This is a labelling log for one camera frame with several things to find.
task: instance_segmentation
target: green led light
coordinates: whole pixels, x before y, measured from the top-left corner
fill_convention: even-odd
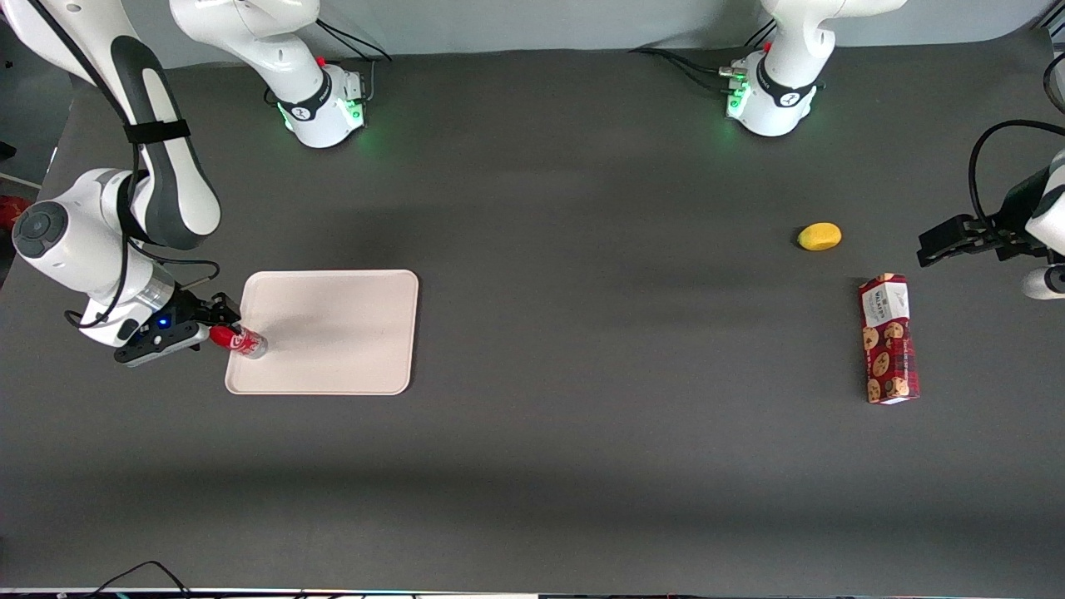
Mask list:
[[[281,118],[284,119],[284,128],[292,131],[292,123],[289,123],[289,115],[285,114],[284,109],[281,108],[280,103],[277,104],[277,111],[281,113]]]

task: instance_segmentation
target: cookie box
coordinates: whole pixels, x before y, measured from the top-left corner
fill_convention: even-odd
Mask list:
[[[871,404],[891,405],[920,396],[910,336],[906,277],[886,273],[858,289],[866,393]]]

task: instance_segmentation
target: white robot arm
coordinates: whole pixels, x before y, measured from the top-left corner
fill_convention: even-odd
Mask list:
[[[825,19],[867,17],[901,7],[906,0],[761,0],[779,33],[767,52],[735,61],[722,75],[733,77],[726,115],[751,131],[775,137],[789,133],[809,114],[818,75],[836,48]]]
[[[362,79],[318,65],[293,31],[318,17],[318,0],[170,0],[178,27],[259,72],[278,99],[285,126],[305,145],[334,146],[362,127]]]
[[[180,293],[131,240],[192,249],[217,227],[218,200],[163,68],[120,0],[0,0],[0,6],[30,49],[100,88],[125,125],[135,162],[147,169],[147,176],[89,171],[30,207],[13,231],[27,262],[89,296],[71,324],[121,347]]]

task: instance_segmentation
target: cable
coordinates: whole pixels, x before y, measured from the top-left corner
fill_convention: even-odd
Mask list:
[[[366,94],[365,99],[362,100],[364,102],[368,102],[370,100],[374,99],[374,90],[376,88],[376,85],[374,84],[374,71],[376,70],[376,67],[377,67],[377,61],[373,61],[372,63],[370,63],[370,93]]]
[[[769,31],[767,31],[767,32],[766,32],[766,33],[765,33],[765,34],[764,34],[764,35],[761,36],[761,38],[759,38],[759,39],[758,39],[757,42],[755,42],[755,43],[754,43],[754,46],[755,46],[755,47],[758,47],[758,46],[761,46],[761,45],[763,45],[763,43],[765,43],[765,42],[766,42],[766,39],[768,39],[768,38],[769,38],[769,35],[770,35],[771,33],[773,33],[774,31],[776,31],[776,23],[775,23],[775,22],[773,23],[773,27],[769,28]]]
[[[980,224],[983,225],[983,227],[992,233],[992,237],[995,238],[995,241],[999,242],[1003,247],[1010,245],[1010,242],[1002,233],[999,232],[998,229],[992,227],[990,220],[987,217],[987,214],[984,213],[984,208],[980,204],[980,194],[977,192],[977,162],[980,159],[980,150],[983,149],[987,140],[994,135],[996,131],[1001,131],[1002,129],[1006,129],[1009,127],[1028,127],[1030,129],[1039,129],[1042,131],[1048,131],[1050,133],[1056,133],[1065,136],[1065,127],[1059,127],[1041,120],[1017,118],[1003,120],[1002,123],[990,127],[984,131],[982,135],[980,135],[980,139],[977,140],[977,143],[972,146],[972,153],[969,156],[969,199],[972,201],[972,210],[977,213],[977,218],[980,221]]]
[[[326,21],[324,21],[322,19],[317,19],[314,22],[316,22],[318,25],[318,27],[321,27],[322,29],[325,29],[326,31],[332,31],[332,32],[339,33],[339,34],[343,35],[344,37],[347,37],[348,39],[353,39],[353,41],[355,41],[355,42],[357,42],[359,44],[362,44],[363,46],[365,46],[367,48],[373,48],[373,49],[377,50],[377,52],[379,54],[381,54],[382,56],[384,56],[386,59],[388,59],[389,62],[392,62],[392,56],[390,56],[389,53],[386,52],[384,50],[382,50],[379,46],[375,46],[375,45],[371,44],[370,42],[366,42],[365,39],[362,39],[361,37],[356,37],[356,36],[351,35],[350,33],[348,33],[348,32],[346,32],[346,31],[344,31],[344,30],[342,30],[342,29],[340,29],[338,27],[333,27],[333,26],[327,23]]]
[[[750,46],[751,42],[754,42],[755,37],[761,35],[761,32],[765,31],[766,28],[768,28],[770,26],[775,26],[775,25],[776,25],[776,19],[770,18],[769,21],[766,22],[766,25],[761,26],[761,28],[758,29],[758,31],[755,31],[754,33],[751,34],[750,37],[747,38],[747,42],[743,43],[743,47],[746,48],[746,47]]]
[[[629,50],[629,52],[634,52],[634,53],[637,53],[637,54],[653,54],[653,55],[661,56],[661,58],[666,59],[666,61],[669,64],[675,66],[678,69],[681,69],[681,72],[683,72],[685,77],[687,77],[688,79],[692,80],[697,85],[699,85],[703,90],[706,90],[708,92],[715,92],[715,93],[716,92],[720,92],[722,90],[722,87],[715,87],[714,85],[710,85],[709,83],[707,83],[707,82],[703,81],[702,79],[700,79],[699,77],[697,77],[695,74],[693,74],[690,70],[688,70],[688,68],[686,68],[686,63],[690,63],[691,61],[688,61],[687,59],[684,59],[684,56],[673,58],[673,55],[672,55],[673,52],[667,52],[665,50],[659,50],[659,51],[653,51],[653,50],[657,50],[657,48],[634,48],[634,49]]]
[[[633,53],[636,53],[636,54],[653,54],[653,55],[656,55],[656,56],[662,56],[663,59],[667,59],[667,60],[677,61],[677,62],[684,64],[685,66],[687,66],[688,68],[691,68],[693,70],[698,70],[699,72],[706,72],[708,75],[717,75],[718,74],[718,69],[716,69],[716,68],[708,67],[708,66],[703,66],[703,65],[701,65],[701,64],[699,64],[697,62],[691,61],[690,59],[686,59],[686,58],[682,56],[681,54],[677,54],[676,52],[670,52],[669,50],[662,50],[661,48],[644,48],[644,47],[640,47],[640,48],[633,48],[632,50],[629,50],[629,52],[633,52]]]
[[[130,243],[130,247],[132,247],[133,249],[135,249],[141,255],[146,256],[146,257],[148,257],[148,258],[150,258],[150,259],[152,259],[152,260],[154,260],[157,262],[163,263],[163,264],[185,264],[185,265],[204,264],[204,265],[214,268],[214,272],[213,273],[211,273],[210,275],[208,275],[206,277],[198,278],[198,279],[196,279],[193,282],[190,282],[187,285],[182,285],[181,286],[182,289],[189,289],[191,287],[196,287],[197,285],[204,284],[204,282],[207,282],[209,280],[214,280],[215,277],[217,277],[222,273],[222,265],[218,264],[217,262],[215,262],[214,260],[179,260],[177,258],[164,258],[162,256],[157,256],[157,255],[152,254],[151,252],[148,252],[147,249],[141,247],[140,245],[137,245],[135,243]]]
[[[112,577],[111,580],[109,580],[108,582],[101,584],[96,590],[89,593],[88,597],[96,597],[97,595],[99,595],[100,593],[102,593],[104,588],[106,588],[106,587],[111,586],[112,584],[114,584],[115,581],[117,581],[117,580],[119,580],[121,578],[125,578],[125,577],[127,577],[127,576],[129,576],[129,574],[131,574],[131,573],[133,573],[133,572],[135,572],[137,570],[140,570],[141,568],[143,568],[145,566],[155,566],[160,570],[163,570],[163,573],[165,573],[171,581],[174,581],[174,584],[178,587],[178,590],[181,592],[181,596],[184,597],[184,599],[190,599],[190,597],[192,596],[192,592],[189,589],[187,586],[185,586],[185,583],[181,582],[181,580],[179,580],[178,577],[174,576],[174,572],[171,572],[170,570],[166,569],[166,566],[160,564],[159,562],[157,562],[154,560],[148,560],[147,562],[143,562],[141,564],[137,564],[136,566],[133,566],[132,568],[126,570],[125,572],[122,572],[122,573],[120,573],[120,574],[118,574],[116,577]]]
[[[1054,104],[1061,113],[1065,114],[1065,103],[1062,102],[1059,94],[1055,94],[1053,88],[1050,86],[1050,78],[1054,75],[1054,67],[1056,67],[1063,60],[1065,60],[1065,52],[1054,56],[1054,60],[1050,61],[1047,65],[1046,70],[1043,71],[1043,92],[1050,99],[1050,103]]]
[[[322,31],[325,31],[326,33],[328,33],[333,39],[335,39],[337,42],[340,42],[341,44],[347,46],[348,49],[350,49],[353,52],[355,52],[356,54],[359,54],[360,56],[362,56],[362,60],[367,61],[367,62],[370,61],[370,56],[367,56],[366,54],[363,54],[358,48],[356,48],[355,46],[348,44],[346,41],[342,39],[339,35],[337,35],[335,33],[333,33],[331,29],[329,29],[328,27],[326,27],[325,25],[323,25],[321,20],[318,21],[318,27],[321,27]]]
[[[127,197],[132,198],[133,194],[136,193],[136,183],[138,179],[137,173],[140,171],[141,171],[140,146],[133,144],[133,172],[130,173],[130,178],[127,179],[128,181],[127,183],[128,187],[126,188]],[[130,265],[129,252],[126,250],[126,246],[130,244],[130,236],[127,234],[126,232],[122,232],[121,237],[122,237],[120,246],[122,252],[121,266],[118,269],[118,289],[115,291],[114,297],[111,298],[111,303],[108,304],[106,309],[96,314],[96,320],[94,320],[88,324],[81,324],[81,319],[83,318],[83,314],[76,312],[73,310],[64,310],[63,318],[66,319],[66,321],[70,323],[70,325],[73,326],[75,328],[93,328],[94,326],[100,323],[108,322],[108,317],[110,317],[111,312],[113,312],[115,310],[115,307],[118,306],[118,300],[121,297],[122,291],[126,290],[126,275],[129,273],[129,265]]]

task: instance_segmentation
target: gray table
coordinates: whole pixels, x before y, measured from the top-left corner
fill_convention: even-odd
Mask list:
[[[174,72],[224,205],[196,254],[224,263],[217,289],[409,268],[414,379],[234,396],[217,351],[128,371],[63,322],[83,297],[20,263],[0,295],[4,583],[158,558],[196,586],[1065,595],[1065,304],[1021,295],[1034,261],[914,257],[967,210],[981,131],[1061,120],[1049,54],[1038,34],[841,50],[784,140],[653,58],[404,58],[370,127],[325,151],[252,71]],[[1061,144],[1002,133],[988,203]],[[128,158],[81,92],[44,197]],[[839,248],[791,245],[821,220]],[[924,391],[894,407],[864,401],[855,298],[884,271],[911,277]]]

